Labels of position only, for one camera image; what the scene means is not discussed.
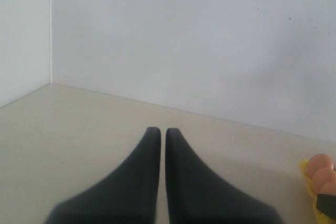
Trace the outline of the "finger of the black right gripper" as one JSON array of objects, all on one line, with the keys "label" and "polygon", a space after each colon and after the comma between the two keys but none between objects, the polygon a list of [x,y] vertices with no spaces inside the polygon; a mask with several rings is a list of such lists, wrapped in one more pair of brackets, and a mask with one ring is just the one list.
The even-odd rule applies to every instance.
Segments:
[{"label": "finger of the black right gripper", "polygon": [[316,208],[324,215],[335,215],[336,195],[318,194]]}]

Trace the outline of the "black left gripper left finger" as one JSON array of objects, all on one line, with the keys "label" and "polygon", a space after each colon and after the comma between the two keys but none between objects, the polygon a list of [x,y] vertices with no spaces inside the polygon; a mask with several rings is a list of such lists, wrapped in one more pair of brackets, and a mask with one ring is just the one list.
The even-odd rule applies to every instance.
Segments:
[{"label": "black left gripper left finger", "polygon": [[161,132],[148,127],[131,154],[106,178],[59,203],[46,223],[154,223]]}]

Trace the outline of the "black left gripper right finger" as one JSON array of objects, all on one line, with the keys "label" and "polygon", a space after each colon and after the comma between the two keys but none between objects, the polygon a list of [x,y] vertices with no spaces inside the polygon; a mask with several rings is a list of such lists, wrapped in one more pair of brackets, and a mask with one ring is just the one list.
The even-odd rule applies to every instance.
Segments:
[{"label": "black left gripper right finger", "polygon": [[170,223],[283,223],[274,207],[212,171],[177,128],[166,131],[165,181]]}]

